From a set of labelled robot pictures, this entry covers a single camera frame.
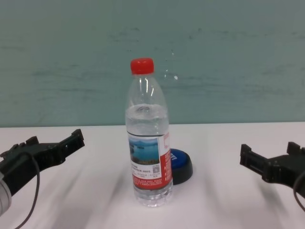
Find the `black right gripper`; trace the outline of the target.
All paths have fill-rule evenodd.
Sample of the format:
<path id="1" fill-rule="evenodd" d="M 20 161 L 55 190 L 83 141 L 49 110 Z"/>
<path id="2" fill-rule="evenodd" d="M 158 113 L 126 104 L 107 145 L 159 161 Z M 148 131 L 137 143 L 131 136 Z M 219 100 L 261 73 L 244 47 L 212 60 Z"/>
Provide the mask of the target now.
<path id="1" fill-rule="evenodd" d="M 261 175 L 267 183 L 293 188 L 297 178 L 305 171 L 305 148 L 288 142 L 287 155 L 265 158 L 241 144 L 240 165 Z"/>

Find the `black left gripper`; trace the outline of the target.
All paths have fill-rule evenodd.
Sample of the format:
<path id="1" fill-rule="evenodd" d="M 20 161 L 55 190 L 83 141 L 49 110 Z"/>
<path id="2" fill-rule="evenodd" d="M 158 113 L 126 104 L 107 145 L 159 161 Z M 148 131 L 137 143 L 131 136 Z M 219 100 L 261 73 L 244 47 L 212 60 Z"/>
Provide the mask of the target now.
<path id="1" fill-rule="evenodd" d="M 2 153 L 0 172 L 12 196 L 20 191 L 38 172 L 65 162 L 66 158 L 84 147 L 81 129 L 76 129 L 71 136 L 58 144 L 41 143 L 37 136 L 32 136 L 25 142 L 14 144 Z"/>

